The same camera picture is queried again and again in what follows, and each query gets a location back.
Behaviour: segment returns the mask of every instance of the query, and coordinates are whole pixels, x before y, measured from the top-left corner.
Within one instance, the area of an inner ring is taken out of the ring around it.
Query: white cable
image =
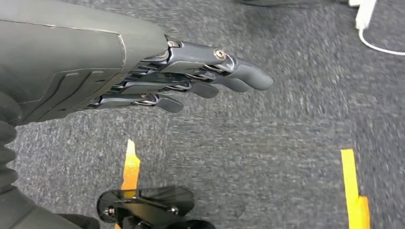
[[[370,44],[369,42],[367,42],[367,41],[364,39],[363,32],[364,32],[364,29],[359,30],[359,37],[360,37],[360,40],[361,40],[365,45],[367,45],[368,47],[370,47],[370,48],[372,48],[372,49],[374,49],[374,50],[380,51],[380,52],[384,52],[384,53],[389,53],[389,54],[398,55],[398,56],[405,56],[405,52],[396,52],[396,51],[391,51],[391,50],[387,50],[387,49],[382,49],[382,48],[379,48],[379,47],[377,47],[377,46],[374,46],[374,45]]]

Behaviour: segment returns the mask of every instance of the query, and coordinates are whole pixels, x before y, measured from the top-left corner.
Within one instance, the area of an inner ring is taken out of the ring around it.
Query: orange tape
[[[128,140],[127,155],[124,163],[124,182],[122,183],[121,190],[134,190],[138,186],[140,159],[136,155],[135,143]],[[135,195],[135,191],[125,193],[126,198],[131,198]]]

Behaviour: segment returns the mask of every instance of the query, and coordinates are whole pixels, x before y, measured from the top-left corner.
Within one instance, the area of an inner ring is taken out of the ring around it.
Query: prosthetic hand
[[[244,60],[171,40],[145,21],[52,0],[0,0],[0,5],[1,228],[80,228],[12,185],[17,173],[5,165],[15,153],[4,145],[15,139],[15,126],[86,109],[157,106],[178,112],[181,103],[162,92],[212,98],[218,93],[212,84],[245,92],[273,83]]]

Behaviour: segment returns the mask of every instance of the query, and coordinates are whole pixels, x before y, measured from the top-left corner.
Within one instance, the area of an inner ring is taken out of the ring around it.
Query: black plastic part
[[[166,96],[166,95],[159,95],[159,102],[156,104],[157,107],[162,108],[163,110],[170,112],[170,113],[177,113],[183,110],[184,105],[181,104],[179,101]]]
[[[214,98],[219,93],[219,90],[208,83],[196,81],[188,92],[194,93],[202,98],[210,99]]]
[[[95,218],[78,214],[58,214],[58,215],[76,224],[81,229],[100,229],[100,223]]]
[[[204,220],[188,220],[176,222],[168,226],[167,229],[215,229],[215,226]]]
[[[21,125],[80,110],[167,50],[161,28],[132,17],[55,0],[0,4],[0,92],[21,106]]]
[[[140,220],[135,217],[125,217],[118,225],[122,229],[150,229],[150,227],[146,225],[143,227]]]
[[[232,79],[232,78],[225,78],[223,76],[219,76],[216,80],[211,82],[212,84],[222,84],[225,87],[231,89],[235,92],[248,92],[251,87],[245,84],[243,81],[239,79]]]
[[[253,64],[240,58],[235,58],[235,60],[235,72],[228,75],[227,78],[241,80],[260,91],[268,90],[273,85],[274,80]]]
[[[7,149],[6,144],[12,142],[17,131],[15,126],[21,120],[21,111],[18,104],[6,94],[0,92],[0,193],[10,189],[17,178],[17,172],[6,167],[7,163],[16,158],[14,151]]]
[[[108,214],[112,207],[116,214]],[[171,207],[177,208],[177,215],[168,211]],[[112,190],[103,193],[97,202],[99,217],[104,222],[120,223],[124,218],[134,216],[139,222],[153,226],[171,225],[193,208],[193,194],[179,186]]]

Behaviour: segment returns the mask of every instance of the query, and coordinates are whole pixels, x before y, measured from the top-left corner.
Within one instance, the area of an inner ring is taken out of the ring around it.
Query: floor marking tape
[[[123,178],[124,182],[122,183],[121,190],[134,190],[138,186],[139,178],[139,168],[140,168],[140,159],[136,154],[135,143],[132,140],[128,140],[127,146],[127,155],[125,157],[124,163],[124,173]],[[135,195],[134,192],[126,193],[127,198],[131,198]]]
[[[349,229],[370,229],[368,199],[359,196],[354,151],[352,149],[342,149],[341,157]]]

